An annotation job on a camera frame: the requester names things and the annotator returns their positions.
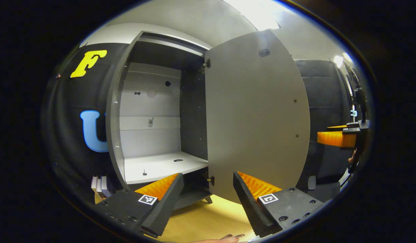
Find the wooden floor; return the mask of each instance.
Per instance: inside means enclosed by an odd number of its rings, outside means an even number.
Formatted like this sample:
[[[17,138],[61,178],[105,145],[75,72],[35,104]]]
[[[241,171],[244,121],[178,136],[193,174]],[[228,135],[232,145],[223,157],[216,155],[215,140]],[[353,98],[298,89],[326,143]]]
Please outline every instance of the wooden floor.
[[[245,234],[240,238],[247,241],[254,232],[243,207],[215,195],[212,204],[202,200],[183,209],[174,211],[159,241],[188,243],[206,239],[220,239],[232,234]]]

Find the cabinet leg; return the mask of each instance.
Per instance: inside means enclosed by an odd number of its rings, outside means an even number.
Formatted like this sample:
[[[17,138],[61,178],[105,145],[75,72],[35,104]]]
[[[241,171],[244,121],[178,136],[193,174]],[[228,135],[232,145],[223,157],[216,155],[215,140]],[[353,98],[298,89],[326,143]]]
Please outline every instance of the cabinet leg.
[[[211,196],[209,196],[209,197],[206,197],[205,198],[205,200],[208,202],[208,203],[212,203],[212,199],[211,199]]]

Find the yellow letter f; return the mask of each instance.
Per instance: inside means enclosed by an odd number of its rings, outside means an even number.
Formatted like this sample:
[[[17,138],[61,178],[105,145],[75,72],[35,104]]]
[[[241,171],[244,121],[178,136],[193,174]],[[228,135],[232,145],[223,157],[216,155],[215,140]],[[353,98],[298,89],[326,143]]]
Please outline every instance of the yellow letter f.
[[[79,65],[77,66],[76,70],[72,72],[70,78],[74,77],[82,77],[86,74],[85,68],[88,65],[88,68],[92,68],[97,62],[98,58],[103,58],[107,54],[106,50],[102,51],[88,51],[85,53],[85,57],[80,61]]]

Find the blue letter u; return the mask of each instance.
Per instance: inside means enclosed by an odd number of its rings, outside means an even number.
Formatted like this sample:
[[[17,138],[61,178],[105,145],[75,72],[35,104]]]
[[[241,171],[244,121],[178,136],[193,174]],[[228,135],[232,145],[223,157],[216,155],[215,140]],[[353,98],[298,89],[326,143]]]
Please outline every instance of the blue letter u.
[[[97,137],[97,118],[100,113],[97,111],[83,111],[80,114],[83,124],[83,138],[86,146],[95,152],[108,152],[107,141],[102,142]]]

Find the cabinet door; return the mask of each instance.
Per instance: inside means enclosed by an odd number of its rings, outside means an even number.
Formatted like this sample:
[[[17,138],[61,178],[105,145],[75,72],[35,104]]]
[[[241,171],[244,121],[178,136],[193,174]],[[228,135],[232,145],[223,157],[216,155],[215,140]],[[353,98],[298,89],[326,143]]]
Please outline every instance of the cabinet door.
[[[205,62],[211,193],[239,203],[234,171],[294,187],[307,157],[310,114],[289,52],[265,30],[206,51]]]

